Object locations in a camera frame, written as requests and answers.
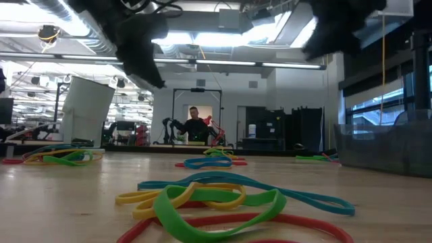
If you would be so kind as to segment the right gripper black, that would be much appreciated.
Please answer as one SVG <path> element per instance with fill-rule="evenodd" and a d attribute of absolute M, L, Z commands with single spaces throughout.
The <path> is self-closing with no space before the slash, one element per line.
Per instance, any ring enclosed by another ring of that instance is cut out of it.
<path fill-rule="evenodd" d="M 312 0 L 310 2 L 317 26 L 302 48 L 306 60 L 342 52 L 356 55 L 360 40 L 353 33 L 365 26 L 374 12 L 387 7 L 386 0 Z"/>

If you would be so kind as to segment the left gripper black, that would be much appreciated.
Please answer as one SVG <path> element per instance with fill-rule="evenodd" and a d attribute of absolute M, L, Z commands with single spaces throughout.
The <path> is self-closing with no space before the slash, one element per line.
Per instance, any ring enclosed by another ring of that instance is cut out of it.
<path fill-rule="evenodd" d="M 167 18 L 158 13 L 139 13 L 119 24 L 115 32 L 116 55 L 128 75 L 136 75 L 155 88 L 165 88 L 165 81 L 153 60 L 155 45 L 152 40 L 165 38 L 168 31 Z"/>

